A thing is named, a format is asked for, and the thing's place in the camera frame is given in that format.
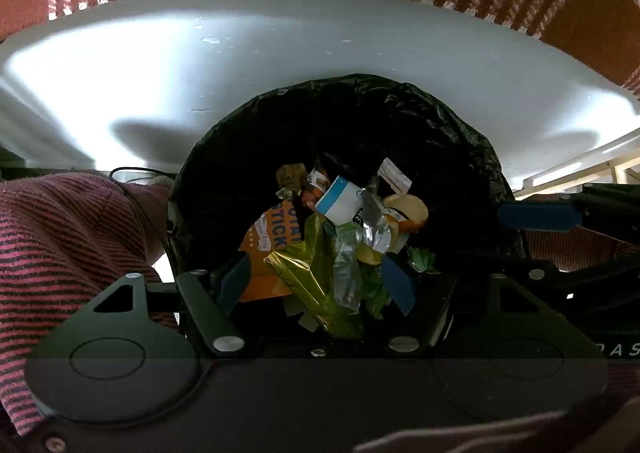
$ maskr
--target yellow foil wrapper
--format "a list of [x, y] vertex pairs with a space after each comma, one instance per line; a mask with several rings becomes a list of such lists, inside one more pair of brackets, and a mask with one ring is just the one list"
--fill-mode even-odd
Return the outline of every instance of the yellow foil wrapper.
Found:
[[364, 331], [360, 315], [352, 314], [334, 299], [334, 255], [322, 229], [322, 219], [321, 214], [311, 215], [305, 223], [304, 242], [274, 251], [264, 261], [329, 334], [343, 339], [361, 338]]

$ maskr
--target garbage bag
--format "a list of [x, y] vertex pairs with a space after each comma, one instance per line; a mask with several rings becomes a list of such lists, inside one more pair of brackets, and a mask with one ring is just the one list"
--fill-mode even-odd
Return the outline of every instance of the garbage bag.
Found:
[[513, 194], [487, 138], [412, 84], [354, 74], [256, 96], [204, 135], [170, 195], [175, 272], [222, 265], [278, 203], [283, 164], [311, 170], [319, 158], [331, 180], [364, 187], [386, 157], [429, 208], [412, 246], [519, 253], [498, 224], [497, 205]]

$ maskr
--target blue stripe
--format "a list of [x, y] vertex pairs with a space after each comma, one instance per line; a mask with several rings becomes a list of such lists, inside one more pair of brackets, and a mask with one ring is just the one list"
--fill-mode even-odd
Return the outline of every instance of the blue stripe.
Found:
[[323, 215], [326, 215], [327, 211], [329, 211], [335, 201], [338, 200], [338, 197], [342, 195], [348, 183], [349, 181], [347, 179], [338, 175], [328, 191], [318, 201], [318, 204], [316, 204], [316, 209]]

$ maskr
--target person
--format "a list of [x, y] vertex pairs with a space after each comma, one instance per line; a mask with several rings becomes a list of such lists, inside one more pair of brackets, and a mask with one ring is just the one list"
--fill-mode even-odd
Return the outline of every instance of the person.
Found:
[[98, 173], [0, 182], [0, 403], [20, 434], [42, 419], [23, 372], [42, 337], [126, 273], [160, 280], [170, 184], [126, 188]]

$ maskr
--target wire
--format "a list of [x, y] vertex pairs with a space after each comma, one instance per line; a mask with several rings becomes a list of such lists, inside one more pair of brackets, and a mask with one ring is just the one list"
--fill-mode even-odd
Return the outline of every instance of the wire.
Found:
[[175, 256], [174, 250], [171, 248], [171, 245], [169, 245], [169, 242], [164, 238], [162, 233], [158, 231], [158, 228], [151, 220], [151, 217], [149, 216], [149, 214], [145, 211], [145, 208], [143, 208], [140, 202], [138, 202], [138, 199], [136, 198], [136, 196], [129, 191], [129, 189], [126, 186], [128, 182], [123, 184], [122, 182], [119, 182], [113, 178], [113, 175], [115, 175], [117, 172], [122, 172], [125, 170], [131, 170], [136, 172], [151, 172], [151, 173], [155, 173], [156, 175], [163, 175], [171, 179], [175, 178], [175, 175], [172, 176], [169, 173], [161, 172], [160, 170], [154, 170], [153, 168], [138, 168], [135, 166], [120, 166], [119, 168], [115, 168], [114, 170], [111, 170], [111, 173], [109, 174], [109, 180], [117, 184], [119, 188], [122, 189], [122, 191], [124, 191], [124, 194], [130, 199], [132, 199], [133, 202], [135, 202], [136, 206], [138, 206], [138, 209], [140, 209], [142, 214], [145, 216], [146, 221], [149, 222], [149, 225], [153, 228], [154, 232], [156, 233], [156, 236], [160, 239], [160, 243], [162, 243], [162, 247], [164, 247], [164, 252], [166, 253], [166, 257], [169, 259], [169, 265], [171, 266], [171, 270], [175, 276], [175, 274], [177, 273], [178, 260], [177, 260], [177, 257]]

